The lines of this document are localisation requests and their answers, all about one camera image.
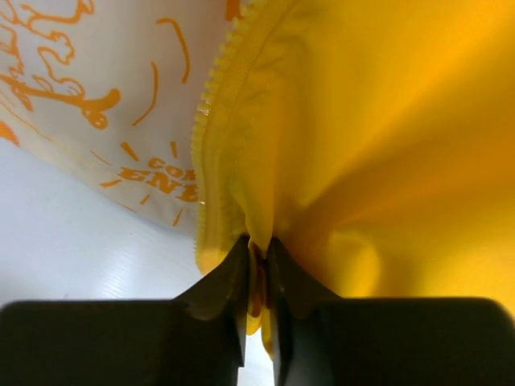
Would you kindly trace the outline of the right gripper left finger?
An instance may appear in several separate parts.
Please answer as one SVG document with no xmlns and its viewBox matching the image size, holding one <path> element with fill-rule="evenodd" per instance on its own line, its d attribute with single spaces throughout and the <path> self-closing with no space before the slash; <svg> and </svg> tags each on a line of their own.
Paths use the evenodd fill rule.
<svg viewBox="0 0 515 386">
<path fill-rule="evenodd" d="M 4 385 L 234 385 L 245 362 L 248 238 L 176 298 L 12 302 Z"/>
</svg>

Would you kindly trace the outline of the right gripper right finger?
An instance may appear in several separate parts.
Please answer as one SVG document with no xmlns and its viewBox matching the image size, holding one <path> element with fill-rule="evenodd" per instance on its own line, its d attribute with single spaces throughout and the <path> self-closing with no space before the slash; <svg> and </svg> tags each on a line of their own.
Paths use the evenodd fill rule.
<svg viewBox="0 0 515 386">
<path fill-rule="evenodd" d="M 278 385 L 511 385 L 514 321 L 487 298 L 342 298 L 267 254 Z"/>
</svg>

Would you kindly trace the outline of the yellow zip-up jacket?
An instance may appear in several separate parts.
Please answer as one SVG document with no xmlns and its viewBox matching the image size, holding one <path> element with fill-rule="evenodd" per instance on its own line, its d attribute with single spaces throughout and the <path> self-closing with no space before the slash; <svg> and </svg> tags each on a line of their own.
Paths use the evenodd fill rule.
<svg viewBox="0 0 515 386">
<path fill-rule="evenodd" d="M 511 1 L 4 1 L 1 136 L 336 294 L 514 308 Z"/>
</svg>

